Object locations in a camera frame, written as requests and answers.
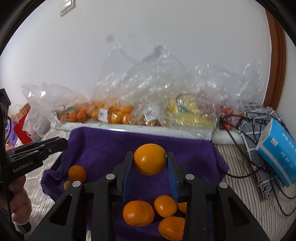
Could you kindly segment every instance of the red paper bag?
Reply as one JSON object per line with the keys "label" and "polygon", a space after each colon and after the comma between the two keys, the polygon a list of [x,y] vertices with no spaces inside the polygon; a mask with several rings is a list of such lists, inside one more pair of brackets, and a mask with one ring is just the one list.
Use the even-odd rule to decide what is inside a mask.
{"label": "red paper bag", "polygon": [[31,143],[32,139],[27,135],[26,131],[22,130],[22,127],[24,125],[24,121],[26,118],[27,114],[25,114],[18,123],[16,123],[16,125],[13,127],[13,130],[15,131],[15,133],[17,134],[18,138],[20,139],[20,141],[23,144],[27,144],[27,143]]}

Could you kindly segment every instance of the white wall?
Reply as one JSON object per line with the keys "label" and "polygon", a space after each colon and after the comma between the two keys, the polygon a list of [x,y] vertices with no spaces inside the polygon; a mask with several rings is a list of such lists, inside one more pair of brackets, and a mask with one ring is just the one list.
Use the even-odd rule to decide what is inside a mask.
{"label": "white wall", "polygon": [[290,37],[285,34],[287,43],[286,76],[277,108],[291,135],[296,138],[296,47]]}
{"label": "white wall", "polygon": [[[76,0],[76,8],[60,17],[61,3],[41,4],[0,56],[0,87],[12,105],[26,102],[24,82],[59,83],[91,97],[114,41],[133,46],[139,36],[164,44],[184,65],[236,69],[262,58],[267,86],[270,36],[265,11],[255,0]],[[146,53],[132,51],[139,60]]]}

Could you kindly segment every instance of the human hand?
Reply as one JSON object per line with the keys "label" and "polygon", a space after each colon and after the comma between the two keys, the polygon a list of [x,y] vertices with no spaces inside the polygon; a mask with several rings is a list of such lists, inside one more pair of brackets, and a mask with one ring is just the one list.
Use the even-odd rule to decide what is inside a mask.
{"label": "human hand", "polygon": [[[8,186],[9,190],[15,194],[9,202],[12,221],[19,224],[26,223],[32,211],[31,201],[24,189],[25,181],[26,176],[21,176]],[[7,210],[6,199],[2,195],[0,195],[0,206]]]}

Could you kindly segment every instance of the blue box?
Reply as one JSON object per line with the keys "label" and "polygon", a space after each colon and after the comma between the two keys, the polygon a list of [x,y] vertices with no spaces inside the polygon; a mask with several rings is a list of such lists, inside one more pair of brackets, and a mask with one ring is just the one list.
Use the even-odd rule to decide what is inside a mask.
{"label": "blue box", "polygon": [[256,150],[287,187],[296,183],[296,143],[275,119],[261,133]]}

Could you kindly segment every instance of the orange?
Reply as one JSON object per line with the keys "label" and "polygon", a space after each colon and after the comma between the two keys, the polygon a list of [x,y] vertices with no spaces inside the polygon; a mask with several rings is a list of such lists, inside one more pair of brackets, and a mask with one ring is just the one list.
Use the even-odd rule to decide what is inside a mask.
{"label": "orange", "polygon": [[120,107],[120,111],[124,114],[130,114],[133,110],[133,106],[131,105],[123,105]]}
{"label": "orange", "polygon": [[127,224],[141,227],[153,222],[154,210],[148,202],[130,201],[124,206],[122,216]]}
{"label": "orange", "polygon": [[71,183],[72,183],[72,182],[69,181],[69,180],[68,180],[68,181],[65,181],[65,182],[64,182],[64,185],[63,185],[63,186],[64,186],[64,189],[67,190],[68,187],[71,185]]}
{"label": "orange", "polygon": [[177,203],[178,209],[183,212],[186,213],[186,209],[187,209],[187,202],[180,202]]}
{"label": "orange", "polygon": [[104,105],[105,105],[105,103],[97,103],[97,104],[96,104],[96,108],[97,108],[98,110],[100,110],[101,108],[104,107]]}
{"label": "orange", "polygon": [[86,106],[84,106],[84,107],[78,107],[76,110],[78,112],[84,112],[84,113],[86,113],[87,107]]}
{"label": "orange", "polygon": [[118,108],[118,103],[115,102],[109,106],[109,109],[108,109],[109,113],[114,113],[114,112],[118,112],[118,111],[120,111],[120,109]]}
{"label": "orange", "polygon": [[97,120],[97,119],[98,119],[98,115],[99,115],[99,110],[94,110],[94,111],[91,113],[91,117],[92,117],[94,120]]}
{"label": "orange", "polygon": [[111,116],[111,123],[113,124],[120,124],[122,123],[123,113],[121,111],[117,112],[116,114],[113,113]]}
{"label": "orange", "polygon": [[76,117],[78,122],[85,122],[87,118],[86,113],[83,111],[78,112]]}
{"label": "orange", "polygon": [[130,117],[130,114],[125,114],[122,117],[122,123],[128,125],[129,124],[129,117]]}
{"label": "orange", "polygon": [[68,177],[72,182],[81,181],[83,183],[86,180],[86,171],[82,166],[74,165],[69,168]]}
{"label": "orange", "polygon": [[91,114],[92,112],[94,111],[94,107],[89,107],[87,110],[86,110],[86,115],[91,118]]}
{"label": "orange", "polygon": [[69,113],[69,122],[77,122],[76,112],[72,111]]}
{"label": "orange", "polygon": [[154,209],[160,216],[167,218],[176,213],[177,205],[172,197],[162,195],[155,199]]}
{"label": "orange", "polygon": [[69,119],[69,115],[61,115],[60,121],[67,121]]}
{"label": "orange", "polygon": [[167,217],[158,225],[159,233],[170,241],[181,241],[183,239],[185,219],[180,217]]}
{"label": "orange", "polygon": [[133,156],[136,169],[145,176],[158,174],[166,166],[165,150],[156,144],[140,146]]}

